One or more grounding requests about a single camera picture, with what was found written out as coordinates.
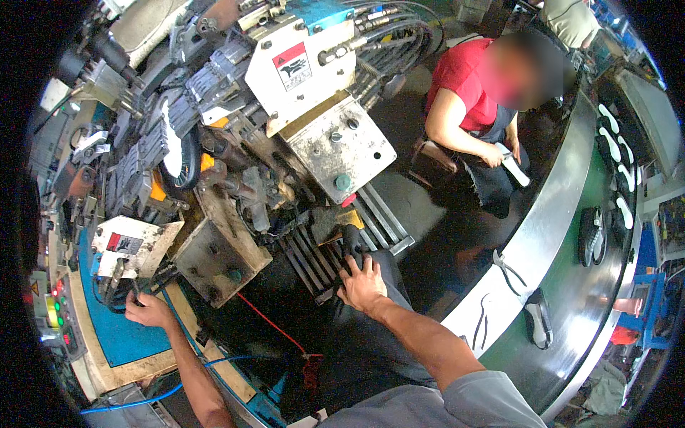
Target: blue mat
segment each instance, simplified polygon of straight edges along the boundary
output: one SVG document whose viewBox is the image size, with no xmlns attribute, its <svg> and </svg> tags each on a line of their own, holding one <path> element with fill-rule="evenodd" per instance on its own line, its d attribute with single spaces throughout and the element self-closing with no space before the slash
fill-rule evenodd
<svg viewBox="0 0 685 428">
<path fill-rule="evenodd" d="M 123 314 L 111 312 L 95 298 L 90 267 L 93 254 L 90 239 L 93 231 L 83 231 L 79 250 L 79 270 L 83 283 L 86 305 L 100 347 L 110 367 L 127 364 L 171 349 L 166 333 L 160 327 L 145 327 L 127 320 Z"/>
</svg>

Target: blue hose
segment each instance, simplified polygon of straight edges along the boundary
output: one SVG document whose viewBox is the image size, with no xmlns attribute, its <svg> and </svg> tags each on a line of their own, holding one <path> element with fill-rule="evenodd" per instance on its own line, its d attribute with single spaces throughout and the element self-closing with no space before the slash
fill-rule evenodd
<svg viewBox="0 0 685 428">
<path fill-rule="evenodd" d="M 218 360 L 214 360 L 214 361 L 208 362 L 207 364 L 205 364 L 205 367 L 209 367 L 209 366 L 211 366 L 211 365 L 214 365 L 214 364 L 219 363 L 219 362 L 222 362 L 222 361 L 247 360 L 247 359 L 250 359 L 250 358 L 268 358 L 268 357 L 262 357 L 262 356 L 259 356 L 259 355 L 255 355 L 255 356 L 252 356 L 252 355 L 239 355 L 238 357 L 219 358 Z M 120 409 L 125 409 L 125 408 L 127 408 L 127 407 L 134 407 L 134 406 L 141 405 L 141 404 L 153 403 L 153 402 L 155 402 L 155 401 L 159 401 L 159 400 L 165 399 L 166 397 L 172 395 L 174 392 L 176 392 L 176 391 L 178 391 L 179 389 L 181 389 L 182 386 L 183 386 L 183 384 L 182 384 L 182 383 L 179 383 L 179 384 L 176 385 L 172 390 L 170 390 L 170 391 L 168 391 L 168 392 L 165 392 L 164 394 L 162 394 L 162 395 L 160 395 L 160 396 L 154 396 L 154 397 L 152 397 L 151 399 L 142 400 L 142 401 L 136 401 L 136 402 L 133 402 L 133 403 L 126 403 L 126 404 L 113 405 L 113 406 L 110 406 L 110 407 L 96 407 L 95 409 L 86 409 L 86 410 L 82 410 L 81 412 L 79 412 L 79 414 L 89 414 L 89 413 L 99 413 L 99 412 L 111 412 L 112 410 L 120 410 Z"/>
</svg>

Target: beige shirt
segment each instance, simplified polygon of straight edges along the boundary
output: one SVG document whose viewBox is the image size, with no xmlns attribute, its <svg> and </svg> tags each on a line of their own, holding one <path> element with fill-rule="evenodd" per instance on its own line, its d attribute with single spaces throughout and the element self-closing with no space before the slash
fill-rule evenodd
<svg viewBox="0 0 685 428">
<path fill-rule="evenodd" d="M 578 49 L 595 38 L 601 26 L 582 0 L 545 0 L 540 17 L 564 45 Z"/>
</svg>

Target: person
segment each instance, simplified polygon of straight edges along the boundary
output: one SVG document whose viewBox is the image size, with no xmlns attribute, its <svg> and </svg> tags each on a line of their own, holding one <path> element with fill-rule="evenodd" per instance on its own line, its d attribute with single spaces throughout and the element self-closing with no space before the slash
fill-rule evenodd
<svg viewBox="0 0 685 428">
<path fill-rule="evenodd" d="M 545 0 L 540 12 L 542 22 L 556 34 L 566 48 L 587 49 L 601 29 L 589 8 L 591 0 Z"/>
<path fill-rule="evenodd" d="M 517 110 L 538 107 L 563 93 L 562 61 L 548 40 L 513 33 L 460 43 L 443 54 L 433 72 L 425 121 L 430 142 L 421 149 L 453 171 L 461 160 L 480 205 L 498 218 L 508 216 L 514 187 L 500 167 L 504 155 L 494 143 L 504 143 L 520 169 L 528 168 Z"/>
<path fill-rule="evenodd" d="M 406 292 L 364 256 L 346 257 L 332 299 L 331 347 L 321 367 L 321 394 L 334 411 L 319 423 L 334 427 L 544 427 L 507 375 L 486 370 L 468 344 L 417 314 Z M 221 395 L 188 346 L 166 304 L 132 294 L 126 317 L 163 327 L 177 356 L 193 411 L 205 427 L 233 425 Z"/>
</svg>

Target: gray shirt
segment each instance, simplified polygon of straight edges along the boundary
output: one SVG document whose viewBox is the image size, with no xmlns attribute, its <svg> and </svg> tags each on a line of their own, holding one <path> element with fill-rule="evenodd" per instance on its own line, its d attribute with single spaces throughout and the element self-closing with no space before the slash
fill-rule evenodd
<svg viewBox="0 0 685 428">
<path fill-rule="evenodd" d="M 444 394 L 403 385 L 342 409 L 317 425 L 333 427 L 540 427 L 540 416 L 503 372 L 461 376 Z"/>
</svg>

